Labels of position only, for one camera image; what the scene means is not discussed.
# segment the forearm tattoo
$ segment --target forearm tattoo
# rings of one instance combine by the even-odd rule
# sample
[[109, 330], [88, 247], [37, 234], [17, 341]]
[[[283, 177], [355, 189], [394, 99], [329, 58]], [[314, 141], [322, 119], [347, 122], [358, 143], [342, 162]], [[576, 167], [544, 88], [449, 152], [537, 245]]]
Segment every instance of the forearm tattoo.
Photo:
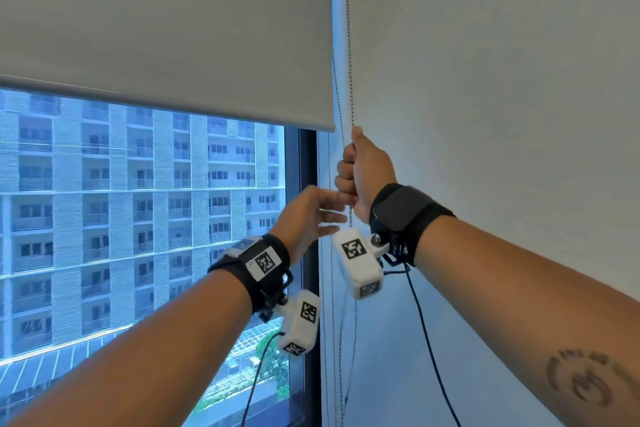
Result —
[[556, 391], [571, 391], [599, 407], [614, 404], [614, 391], [625, 387], [640, 401], [640, 383], [625, 368], [598, 351], [558, 350], [547, 363], [547, 379]]

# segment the finger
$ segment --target finger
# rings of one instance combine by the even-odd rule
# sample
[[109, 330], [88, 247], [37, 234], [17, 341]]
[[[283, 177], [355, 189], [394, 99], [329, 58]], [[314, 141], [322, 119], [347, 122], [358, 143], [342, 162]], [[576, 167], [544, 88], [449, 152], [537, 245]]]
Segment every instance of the finger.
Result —
[[345, 206], [355, 206], [357, 202], [356, 196], [332, 189], [317, 189], [316, 199], [318, 208], [334, 211], [342, 211]]
[[317, 235], [318, 238], [326, 237], [327, 235], [333, 235], [340, 231], [340, 227], [336, 227], [335, 225], [331, 225], [329, 227], [318, 227]]
[[338, 188], [338, 191], [345, 192], [347, 194], [358, 194], [356, 192], [356, 182], [353, 179], [345, 179], [344, 177], [336, 176], [335, 187]]
[[345, 179], [353, 179], [353, 164], [341, 160], [338, 162], [338, 175]]
[[356, 148], [353, 144], [349, 144], [344, 148], [344, 152], [342, 152], [342, 160], [348, 164], [356, 162]]
[[351, 140], [356, 149], [366, 150], [375, 147], [375, 144], [365, 137], [362, 127], [359, 125], [355, 125], [351, 129]]
[[318, 223], [346, 223], [347, 217], [344, 214], [336, 213], [333, 211], [319, 211], [318, 218], [320, 221]]

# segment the roller blind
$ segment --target roller blind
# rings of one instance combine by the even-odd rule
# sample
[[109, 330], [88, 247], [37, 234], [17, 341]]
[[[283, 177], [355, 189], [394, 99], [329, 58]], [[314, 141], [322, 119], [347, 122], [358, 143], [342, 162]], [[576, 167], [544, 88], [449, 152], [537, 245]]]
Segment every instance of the roller blind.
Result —
[[0, 85], [335, 128], [330, 0], [0, 0]]

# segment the skin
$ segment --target skin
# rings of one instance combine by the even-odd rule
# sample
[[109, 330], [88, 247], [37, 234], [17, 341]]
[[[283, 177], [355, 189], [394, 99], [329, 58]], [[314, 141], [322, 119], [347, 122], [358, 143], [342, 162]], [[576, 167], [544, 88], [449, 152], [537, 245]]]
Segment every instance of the skin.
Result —
[[[306, 188], [271, 230], [291, 263], [315, 240], [338, 231], [339, 212], [355, 197]], [[31, 402], [11, 427], [178, 427], [185, 421], [251, 318], [242, 283], [227, 271], [207, 274], [108, 343]]]
[[[352, 141], [335, 184], [357, 196], [354, 212], [367, 222], [373, 199], [397, 182], [396, 173], [360, 127]], [[639, 302], [446, 216], [423, 233], [415, 264], [565, 425], [640, 425]]]

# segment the white wall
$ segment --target white wall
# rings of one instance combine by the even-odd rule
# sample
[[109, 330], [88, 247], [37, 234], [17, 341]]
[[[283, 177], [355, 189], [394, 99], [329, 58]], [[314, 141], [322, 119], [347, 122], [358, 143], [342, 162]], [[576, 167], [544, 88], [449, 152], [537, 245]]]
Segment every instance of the white wall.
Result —
[[[640, 298], [640, 0], [349, 2], [355, 121], [389, 152], [399, 179], [478, 227]], [[334, 14], [349, 139], [344, 1]], [[339, 125], [319, 136], [321, 185], [335, 176], [341, 146]], [[323, 415], [340, 425], [332, 349], [344, 294], [328, 243], [321, 253]], [[462, 425], [559, 425], [414, 277]], [[354, 336], [346, 304], [343, 394]], [[388, 277], [380, 295], [358, 304], [355, 358], [344, 425], [454, 425], [404, 278]]]

